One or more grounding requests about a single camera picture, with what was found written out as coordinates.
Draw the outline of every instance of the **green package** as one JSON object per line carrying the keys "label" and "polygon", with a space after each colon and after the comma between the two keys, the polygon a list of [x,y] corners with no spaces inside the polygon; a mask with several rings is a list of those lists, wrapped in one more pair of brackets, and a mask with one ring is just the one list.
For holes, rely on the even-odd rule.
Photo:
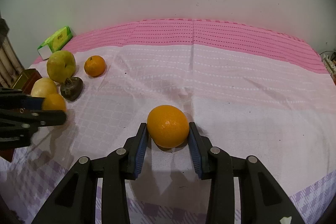
{"label": "green package", "polygon": [[54,52],[61,50],[66,43],[73,37],[69,26],[59,29],[52,36],[48,37],[38,48],[37,51],[43,60],[46,60]]}

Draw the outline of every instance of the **metal pin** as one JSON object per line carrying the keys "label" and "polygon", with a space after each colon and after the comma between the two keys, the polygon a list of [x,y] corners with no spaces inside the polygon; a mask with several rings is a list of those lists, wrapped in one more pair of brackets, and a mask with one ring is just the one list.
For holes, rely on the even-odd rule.
{"label": "metal pin", "polygon": [[213,154],[218,154],[221,150],[216,147],[216,146],[213,146],[210,148],[210,152],[213,153]]}
{"label": "metal pin", "polygon": [[81,158],[79,158],[79,163],[80,164],[85,164],[85,163],[87,163],[87,161],[88,161],[89,159],[87,158],[87,157],[81,157]]}
{"label": "metal pin", "polygon": [[126,149],[125,148],[118,148],[117,149],[117,154],[118,155],[123,155],[123,154],[125,154],[126,153]]}
{"label": "metal pin", "polygon": [[255,156],[249,156],[248,160],[250,163],[255,164],[257,163],[258,159]]}

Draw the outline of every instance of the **purple checkered pattern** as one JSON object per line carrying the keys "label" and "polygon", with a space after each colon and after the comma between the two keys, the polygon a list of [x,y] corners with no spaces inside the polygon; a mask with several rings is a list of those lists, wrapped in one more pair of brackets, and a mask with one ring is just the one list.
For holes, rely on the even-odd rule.
{"label": "purple checkered pattern", "polygon": [[[0,160],[1,182],[10,188],[22,201],[21,205],[9,205],[20,218],[30,224],[50,193],[61,181],[67,170],[50,158],[48,153],[38,148],[16,149],[12,163]],[[315,184],[290,196],[307,224],[314,224],[325,211],[336,193],[336,171],[323,177]],[[132,224],[203,224],[204,213],[191,213],[180,208],[170,208],[156,204],[128,199],[128,209]],[[240,211],[235,211],[235,223],[240,223]],[[101,187],[97,188],[96,224],[101,224]]]}

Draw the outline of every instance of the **orange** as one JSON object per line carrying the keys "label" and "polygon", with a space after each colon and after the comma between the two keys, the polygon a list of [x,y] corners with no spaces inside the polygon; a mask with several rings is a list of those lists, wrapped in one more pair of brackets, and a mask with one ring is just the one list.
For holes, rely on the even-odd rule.
{"label": "orange", "polygon": [[97,77],[102,75],[106,69],[104,58],[99,55],[91,56],[84,64],[84,70],[87,75]]}
{"label": "orange", "polygon": [[64,98],[58,93],[47,95],[42,103],[42,110],[67,110]]}
{"label": "orange", "polygon": [[161,105],[148,114],[147,130],[158,146],[173,148],[188,137],[189,124],[181,110],[174,106]]}

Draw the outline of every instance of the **pink striped fabric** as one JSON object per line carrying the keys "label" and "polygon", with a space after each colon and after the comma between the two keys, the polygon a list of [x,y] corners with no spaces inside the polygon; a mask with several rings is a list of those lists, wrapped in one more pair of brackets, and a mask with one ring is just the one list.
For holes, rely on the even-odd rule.
{"label": "pink striped fabric", "polygon": [[[125,45],[205,45],[286,61],[316,73],[328,73],[303,40],[270,30],[226,21],[144,20],[94,30],[74,37],[64,50],[84,52]],[[41,62],[39,57],[34,64]]]}

